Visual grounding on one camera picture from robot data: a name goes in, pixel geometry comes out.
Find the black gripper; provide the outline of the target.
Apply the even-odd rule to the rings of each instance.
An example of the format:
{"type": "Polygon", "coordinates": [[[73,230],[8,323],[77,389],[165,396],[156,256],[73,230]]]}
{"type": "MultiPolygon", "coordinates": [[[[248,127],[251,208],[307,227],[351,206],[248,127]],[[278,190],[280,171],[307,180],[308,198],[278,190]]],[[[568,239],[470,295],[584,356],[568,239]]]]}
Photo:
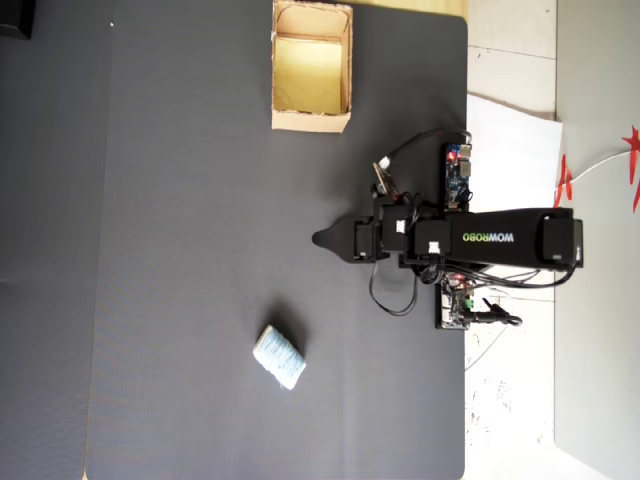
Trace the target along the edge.
{"type": "Polygon", "coordinates": [[[390,226],[389,220],[378,217],[340,218],[315,232],[312,240],[317,247],[335,254],[344,262],[375,263],[389,258],[393,252],[390,226]],[[354,247],[342,242],[352,238],[353,231],[354,247]]]}

